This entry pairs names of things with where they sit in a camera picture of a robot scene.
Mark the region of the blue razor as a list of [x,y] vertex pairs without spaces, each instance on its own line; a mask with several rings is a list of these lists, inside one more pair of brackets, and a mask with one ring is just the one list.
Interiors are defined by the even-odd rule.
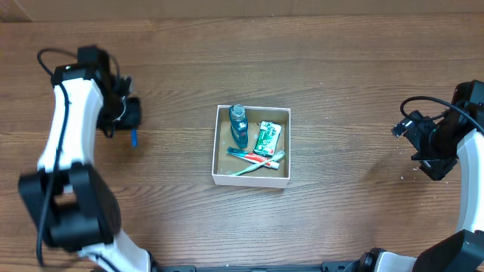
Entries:
[[132,147],[138,146],[138,130],[136,128],[131,130]]

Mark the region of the blue mouthwash bottle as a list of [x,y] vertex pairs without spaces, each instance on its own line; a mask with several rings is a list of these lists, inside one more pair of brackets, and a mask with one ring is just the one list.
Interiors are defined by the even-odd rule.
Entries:
[[248,145],[248,121],[245,107],[235,104],[229,108],[231,123],[231,135],[239,149],[245,149]]

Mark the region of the small teal tube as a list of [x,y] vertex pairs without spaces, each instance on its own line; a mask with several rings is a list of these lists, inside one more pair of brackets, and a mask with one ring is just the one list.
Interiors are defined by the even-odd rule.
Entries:
[[274,170],[278,170],[280,167],[280,164],[278,162],[269,162],[268,157],[260,156],[256,153],[249,153],[245,150],[239,150],[233,147],[229,147],[226,153],[228,155],[235,156],[239,159],[243,159],[245,161],[251,162],[252,164],[265,162],[264,167],[266,168],[272,168]]

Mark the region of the green white packet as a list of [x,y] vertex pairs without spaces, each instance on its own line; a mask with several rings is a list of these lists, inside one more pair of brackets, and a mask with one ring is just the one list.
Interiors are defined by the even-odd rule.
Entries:
[[272,157],[275,154],[282,128],[282,125],[277,123],[262,121],[253,152],[260,156]]

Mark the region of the green white toothbrush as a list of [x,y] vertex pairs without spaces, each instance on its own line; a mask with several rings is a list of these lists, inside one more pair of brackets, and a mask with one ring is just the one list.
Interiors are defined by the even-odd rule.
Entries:
[[240,175],[244,175],[248,172],[254,172],[255,170],[257,170],[258,168],[261,168],[263,167],[264,165],[266,165],[267,163],[270,163],[270,162],[279,162],[281,161],[283,158],[285,157],[285,152],[283,150],[280,150],[279,152],[277,152],[275,155],[273,155],[273,157],[271,157],[270,159],[267,159],[266,161],[263,161],[263,162],[258,162],[256,164],[252,164],[251,166],[248,166],[247,168],[245,168],[244,170],[242,171],[239,171],[237,173],[233,173],[231,174],[231,176],[240,176]]

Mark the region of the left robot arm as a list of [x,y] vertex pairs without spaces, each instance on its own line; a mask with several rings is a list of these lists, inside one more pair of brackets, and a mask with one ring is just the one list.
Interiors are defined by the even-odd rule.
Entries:
[[55,108],[36,172],[22,175],[18,189],[42,247],[61,248],[93,261],[105,271],[156,271],[148,250],[122,229],[116,197],[94,166],[95,135],[112,138],[130,131],[137,143],[141,101],[132,96],[132,77],[121,76],[116,58],[96,45],[72,55],[75,63],[47,70]]

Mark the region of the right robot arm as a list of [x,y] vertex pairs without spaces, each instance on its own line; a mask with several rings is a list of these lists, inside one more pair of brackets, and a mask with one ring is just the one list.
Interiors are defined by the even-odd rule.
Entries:
[[346,271],[478,271],[483,264],[483,83],[462,82],[451,101],[414,96],[414,101],[443,105],[438,116],[401,111],[392,133],[406,138],[416,150],[412,160],[433,181],[441,181],[455,166],[461,170],[458,224],[455,232],[417,257],[373,248],[345,265]]

